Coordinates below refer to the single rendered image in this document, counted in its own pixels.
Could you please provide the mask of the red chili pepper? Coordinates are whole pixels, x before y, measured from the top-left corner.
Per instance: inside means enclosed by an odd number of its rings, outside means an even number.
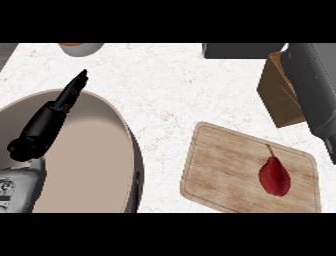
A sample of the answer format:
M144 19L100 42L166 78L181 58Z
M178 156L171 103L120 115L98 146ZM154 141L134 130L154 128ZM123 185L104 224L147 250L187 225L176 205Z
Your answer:
M271 146L265 145L265 147L269 152L269 157L259 169L259 182L268 194L283 197L290 189L290 176L278 158L274 155Z

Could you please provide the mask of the dark grey box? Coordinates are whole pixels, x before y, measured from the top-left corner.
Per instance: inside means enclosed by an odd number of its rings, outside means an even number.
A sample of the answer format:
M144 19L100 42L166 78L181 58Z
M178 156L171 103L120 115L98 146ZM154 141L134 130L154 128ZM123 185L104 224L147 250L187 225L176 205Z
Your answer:
M265 59L283 46L283 43L203 43L202 54L204 59Z

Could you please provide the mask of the small grey bowl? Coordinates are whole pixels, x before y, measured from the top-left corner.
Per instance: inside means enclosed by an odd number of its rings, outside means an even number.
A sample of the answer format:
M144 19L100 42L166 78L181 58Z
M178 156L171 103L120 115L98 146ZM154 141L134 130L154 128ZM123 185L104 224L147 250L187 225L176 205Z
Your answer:
M85 57L103 47L103 43L60 43L63 52L72 57Z

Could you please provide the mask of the wooden cutting board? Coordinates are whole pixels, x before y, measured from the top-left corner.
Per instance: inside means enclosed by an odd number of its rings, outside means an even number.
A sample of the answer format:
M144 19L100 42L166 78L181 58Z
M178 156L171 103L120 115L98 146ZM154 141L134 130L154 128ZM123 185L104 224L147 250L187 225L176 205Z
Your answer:
M290 189L281 197L265 192L258 178L271 156L290 176ZM315 159L293 148L200 122L191 136L179 193L221 212L318 213Z

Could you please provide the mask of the large beige bowl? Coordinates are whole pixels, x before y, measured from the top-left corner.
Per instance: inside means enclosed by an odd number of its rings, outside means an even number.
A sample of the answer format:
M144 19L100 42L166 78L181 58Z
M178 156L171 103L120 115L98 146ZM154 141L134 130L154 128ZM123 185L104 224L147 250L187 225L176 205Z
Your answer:
M0 169L23 165L11 160L7 145L57 95L55 90L39 92L0 110ZM45 167L36 213L137 211L144 178L138 144L117 110L86 91L46 151Z

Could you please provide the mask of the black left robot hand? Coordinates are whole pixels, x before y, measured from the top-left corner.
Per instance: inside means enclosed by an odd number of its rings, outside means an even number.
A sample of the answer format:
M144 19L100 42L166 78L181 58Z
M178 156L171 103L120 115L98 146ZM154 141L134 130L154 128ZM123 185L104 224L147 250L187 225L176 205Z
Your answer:
M86 70L82 70L55 100L48 101L38 109L18 137L8 143L7 150L13 160L29 161L39 158L48 151L86 81Z

